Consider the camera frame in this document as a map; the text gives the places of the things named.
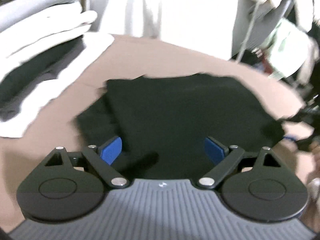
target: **stack of folded clothes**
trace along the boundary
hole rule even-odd
[[[95,11],[79,0],[13,0],[0,6],[0,136],[19,138],[40,109],[113,42],[88,32]]]

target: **gray ribbed surface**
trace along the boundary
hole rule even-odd
[[[310,240],[315,234],[299,220],[259,224],[227,210],[212,191],[189,180],[135,180],[113,190],[104,203],[77,221],[45,225],[26,220],[14,240]]]

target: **table surface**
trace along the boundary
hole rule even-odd
[[[303,106],[303,101],[289,86],[246,65],[158,40],[115,35],[114,43],[102,56],[41,110],[23,138],[0,138],[0,227],[9,232],[23,221],[15,197],[17,187],[52,149],[64,146],[67,151],[77,151],[84,146],[74,117],[100,97],[105,80],[195,73],[238,79],[274,118],[294,115]],[[303,124],[287,124],[285,129],[298,138],[312,133],[312,128]],[[294,153],[295,146],[287,142],[280,142],[274,150],[304,183],[314,176],[310,174],[314,170],[310,153]],[[310,206],[304,221],[314,230],[320,230],[320,219],[314,206]]]

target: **folded black garment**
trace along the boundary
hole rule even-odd
[[[109,139],[100,133],[103,123],[122,138],[126,154],[115,165],[129,179],[199,179],[213,168],[204,151],[207,136],[256,151],[273,147],[284,135],[281,123],[230,77],[108,80],[107,89],[100,104],[90,106],[77,121],[90,144]],[[92,123],[100,125],[95,130]]]
[[[7,121],[20,113],[23,100],[42,81],[58,74],[84,50],[82,36],[59,44],[12,70],[0,83],[0,119]]]

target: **blue pad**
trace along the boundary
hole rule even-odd
[[[122,140],[114,137],[99,147],[98,153],[102,160],[111,165],[122,151]]]
[[[219,144],[213,138],[204,140],[204,150],[214,165],[218,165],[228,154],[228,149]]]

